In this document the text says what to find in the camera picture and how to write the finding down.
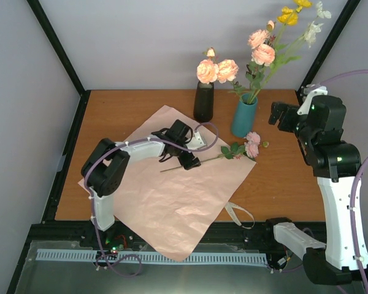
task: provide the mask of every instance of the gray wall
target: gray wall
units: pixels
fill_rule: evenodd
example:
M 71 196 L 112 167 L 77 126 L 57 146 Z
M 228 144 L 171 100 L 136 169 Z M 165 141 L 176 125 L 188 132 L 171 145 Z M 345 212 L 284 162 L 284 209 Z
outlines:
M 78 99 L 27 2 L 0 0 L 0 294 L 40 222 Z
M 316 82 L 356 69 L 368 69 L 368 0 L 361 1 L 324 62 Z M 359 148 L 364 160 L 368 156 L 368 75 L 335 81 L 328 90 L 347 106 L 343 138 Z M 362 221 L 368 247 L 368 171 L 362 179 L 361 195 Z
M 302 60 L 279 72 L 268 88 L 298 88 L 347 0 L 325 0 L 334 17 Z M 235 59 L 241 82 L 250 60 L 248 36 L 264 28 L 292 0 L 41 0 L 88 89 L 182 89 L 196 87 L 196 66 L 207 47 Z M 303 10 L 289 28 L 293 40 L 316 15 Z

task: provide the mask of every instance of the vase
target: vase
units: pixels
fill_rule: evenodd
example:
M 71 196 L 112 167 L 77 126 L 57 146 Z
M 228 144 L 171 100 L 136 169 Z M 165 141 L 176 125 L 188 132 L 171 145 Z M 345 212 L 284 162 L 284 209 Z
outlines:
M 199 123 L 206 123 L 213 118 L 214 109 L 214 83 L 197 83 L 194 119 Z
M 243 101 L 247 101 L 249 95 L 249 93 L 246 93 L 241 96 L 231 126 L 232 134 L 239 138 L 245 138 L 252 131 L 253 122 L 255 121 L 258 98 L 255 97 L 252 104 L 245 104 Z

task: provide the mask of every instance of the blue vase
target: blue vase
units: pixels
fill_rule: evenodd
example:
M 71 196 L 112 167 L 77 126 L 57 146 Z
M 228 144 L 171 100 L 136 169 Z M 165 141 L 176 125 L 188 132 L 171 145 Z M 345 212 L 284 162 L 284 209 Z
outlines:
M 249 95 L 250 93 L 246 93 L 241 96 L 231 126 L 232 134 L 239 138 L 244 138 L 247 133 L 252 131 L 253 122 L 255 121 L 258 98 L 255 97 L 250 105 L 245 104 L 243 101 L 247 101 Z

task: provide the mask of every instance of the black metal frame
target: black metal frame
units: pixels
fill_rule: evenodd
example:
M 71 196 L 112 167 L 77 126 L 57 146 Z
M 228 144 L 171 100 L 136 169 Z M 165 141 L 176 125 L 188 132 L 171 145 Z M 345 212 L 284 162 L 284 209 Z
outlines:
M 96 237 L 94 235 L 93 225 L 90 221 L 55 220 L 58 203 L 63 191 L 64 182 L 68 173 L 75 144 L 80 131 L 80 126 L 82 125 L 83 116 L 86 111 L 91 91 L 86 91 L 83 87 L 40 2 L 38 0 L 27 0 L 27 2 L 34 12 L 36 18 L 38 19 L 38 22 L 44 30 L 61 63 L 63 64 L 69 78 L 78 91 L 80 100 L 75 118 L 71 125 L 66 145 L 64 147 L 63 155 L 66 157 L 64 160 L 63 168 L 61 171 L 58 171 L 55 176 L 48 202 L 45 207 L 44 215 L 42 217 L 42 223 L 32 225 L 30 228 L 7 294 L 15 293 L 16 291 L 18 280 L 20 278 L 20 274 L 26 261 L 26 257 L 32 241 L 79 241 L 81 246 L 92 246 L 96 249 L 98 248 L 96 245 Z M 302 82 L 303 86 L 311 83 L 312 80 L 315 78 L 316 73 L 326 59 L 332 46 L 335 44 L 338 36 L 347 24 L 347 21 L 349 20 L 352 13 L 355 11 L 355 8 L 359 4 L 359 2 L 360 0 L 347 1 L 345 8 L 343 9 L 333 29 L 331 30 L 330 35 L 326 39 L 318 56 L 313 62 L 306 77 L 304 78 Z M 297 99 L 299 103 L 302 103 L 302 101 L 300 101 L 298 93 L 299 90 L 297 90 Z M 316 239 L 322 242 L 326 242 L 326 224 L 324 222 L 295 222 L 295 224 L 298 228 L 310 228 L 312 232 L 314 232 Z M 115 227 L 123 231 L 125 235 L 133 236 L 134 248 L 136 248 L 136 244 L 144 244 L 144 240 L 142 240 L 135 233 L 130 231 L 130 229 L 124 226 L 121 222 L 116 222 Z M 278 256 L 278 254 L 283 255 L 284 251 L 282 245 L 275 244 L 273 242 L 270 243 L 270 240 L 267 239 L 267 236 L 265 234 L 267 234 L 267 230 L 265 228 L 264 222 L 257 222 L 252 230 L 244 230 L 238 227 L 236 224 L 228 222 L 214 223 L 207 230 L 207 233 L 204 235 L 201 243 L 235 244 L 244 249 L 259 250 L 260 252 L 266 253 L 269 258 L 271 257 L 271 255 L 274 254 L 276 254 L 276 256 Z

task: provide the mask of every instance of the wooden table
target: wooden table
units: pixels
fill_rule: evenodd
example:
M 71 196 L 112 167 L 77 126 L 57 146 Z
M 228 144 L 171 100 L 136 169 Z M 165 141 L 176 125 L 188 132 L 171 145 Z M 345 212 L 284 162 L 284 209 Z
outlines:
M 56 220 L 90 219 L 88 194 L 77 184 L 80 169 L 102 138 L 123 141 L 163 105 L 193 117 L 195 90 L 92 91 L 82 122 L 71 166 L 58 206 Z M 269 141 L 256 158 L 257 164 L 236 190 L 231 201 L 253 213 L 257 221 L 286 216 L 293 221 L 324 221 L 323 200 L 312 175 L 304 164 L 293 134 L 268 125 L 273 101 L 297 104 L 293 90 L 265 90 L 259 95 L 254 131 Z M 214 118 L 226 143 L 242 141 L 230 132 L 238 99 L 224 90 L 215 91 Z M 243 221 L 245 213 L 237 212 Z M 217 221 L 231 221 L 225 210 Z

